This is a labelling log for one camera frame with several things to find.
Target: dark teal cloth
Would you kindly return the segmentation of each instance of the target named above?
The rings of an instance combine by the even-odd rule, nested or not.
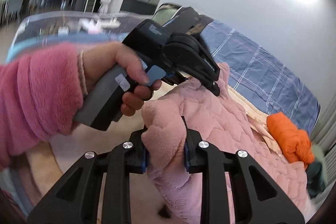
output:
[[[313,163],[308,165],[307,173],[307,190],[310,198],[316,198],[318,194],[322,193],[326,184],[322,175],[322,163],[315,159]]]

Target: pink sweater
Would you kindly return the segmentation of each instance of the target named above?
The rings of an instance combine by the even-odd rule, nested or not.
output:
[[[83,104],[77,56],[63,43],[0,66],[0,171],[39,141],[71,133]]]

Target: floor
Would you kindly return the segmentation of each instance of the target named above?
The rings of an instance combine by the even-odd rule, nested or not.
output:
[[[0,28],[0,64],[6,60],[8,49],[12,44],[17,28],[17,23],[11,23],[7,30],[6,26]]]

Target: pink towel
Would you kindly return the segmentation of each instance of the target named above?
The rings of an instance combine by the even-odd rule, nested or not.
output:
[[[190,175],[184,168],[186,130],[181,119],[184,116],[188,128],[199,131],[203,140],[220,150],[230,153],[246,150],[303,211],[307,200],[303,163],[289,164],[282,155],[271,153],[264,142],[254,137],[245,110],[228,94],[229,67],[222,63],[220,68],[219,97],[202,87],[197,79],[190,79],[142,108],[148,128],[142,140],[151,155],[148,177],[175,215],[190,224],[199,223],[202,175]],[[227,187],[230,219],[234,223],[229,183]]]

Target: blue plaid sheet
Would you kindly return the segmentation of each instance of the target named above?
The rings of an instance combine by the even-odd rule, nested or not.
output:
[[[218,62],[230,66],[229,85],[267,114],[283,112],[311,133],[320,105],[316,97],[284,64],[235,29],[214,20],[202,37]]]

